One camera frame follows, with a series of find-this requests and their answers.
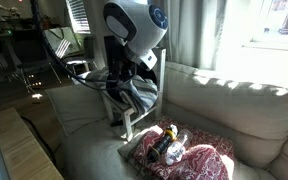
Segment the backrest cushion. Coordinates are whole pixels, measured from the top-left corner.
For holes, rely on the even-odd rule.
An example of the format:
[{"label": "backrest cushion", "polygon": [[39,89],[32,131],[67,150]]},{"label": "backrest cushion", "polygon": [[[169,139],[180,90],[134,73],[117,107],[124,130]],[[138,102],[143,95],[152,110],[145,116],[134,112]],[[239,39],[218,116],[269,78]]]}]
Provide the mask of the backrest cushion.
[{"label": "backrest cushion", "polygon": [[288,88],[214,78],[195,68],[167,63],[164,99],[220,125],[239,138],[236,156],[264,168],[288,138]]},{"label": "backrest cushion", "polygon": [[97,90],[78,84],[46,92],[67,137],[89,123],[107,118],[102,96]]}]

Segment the window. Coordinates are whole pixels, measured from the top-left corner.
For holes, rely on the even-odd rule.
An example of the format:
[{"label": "window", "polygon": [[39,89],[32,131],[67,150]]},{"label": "window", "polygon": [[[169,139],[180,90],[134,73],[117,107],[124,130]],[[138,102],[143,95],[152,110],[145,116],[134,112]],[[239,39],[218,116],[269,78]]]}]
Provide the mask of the window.
[{"label": "window", "polygon": [[263,0],[251,42],[288,50],[288,0]]},{"label": "window", "polygon": [[72,28],[75,33],[90,33],[83,0],[66,0]]}]

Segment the red patterned cushion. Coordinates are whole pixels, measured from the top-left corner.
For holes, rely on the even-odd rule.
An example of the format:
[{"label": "red patterned cushion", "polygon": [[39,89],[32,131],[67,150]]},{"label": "red patterned cushion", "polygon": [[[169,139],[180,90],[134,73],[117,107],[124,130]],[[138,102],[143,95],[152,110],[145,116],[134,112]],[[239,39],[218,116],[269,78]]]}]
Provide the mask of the red patterned cushion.
[{"label": "red patterned cushion", "polygon": [[[182,160],[168,166],[165,154],[155,163],[147,163],[146,155],[149,149],[163,136],[163,131],[174,124],[178,130],[186,128],[193,134],[191,146]],[[146,167],[155,176],[162,179],[229,179],[227,166],[223,157],[233,161],[232,142],[224,137],[213,135],[198,129],[180,125],[169,118],[159,122],[159,130],[150,130],[142,138],[134,152],[134,159]]]}]

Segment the beige couch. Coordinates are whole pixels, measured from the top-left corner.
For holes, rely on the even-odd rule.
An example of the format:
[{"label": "beige couch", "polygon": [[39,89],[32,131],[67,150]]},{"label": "beige couch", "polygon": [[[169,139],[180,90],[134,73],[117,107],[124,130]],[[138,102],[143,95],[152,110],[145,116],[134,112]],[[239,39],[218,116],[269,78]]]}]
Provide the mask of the beige couch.
[{"label": "beige couch", "polygon": [[[166,63],[163,113],[234,143],[234,180],[288,180],[288,88],[239,83]],[[141,179],[117,153],[100,93],[81,85],[47,91],[61,121],[70,179]]]}]

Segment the white robot head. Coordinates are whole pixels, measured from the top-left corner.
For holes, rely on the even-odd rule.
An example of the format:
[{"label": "white robot head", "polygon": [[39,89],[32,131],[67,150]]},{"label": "white robot head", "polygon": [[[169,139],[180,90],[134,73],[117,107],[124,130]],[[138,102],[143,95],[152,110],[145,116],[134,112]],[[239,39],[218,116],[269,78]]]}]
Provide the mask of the white robot head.
[{"label": "white robot head", "polygon": [[151,70],[157,58],[152,52],[165,35],[168,21],[165,13],[155,5],[141,1],[110,1],[104,6],[104,19],[108,28],[127,41],[125,56]]}]

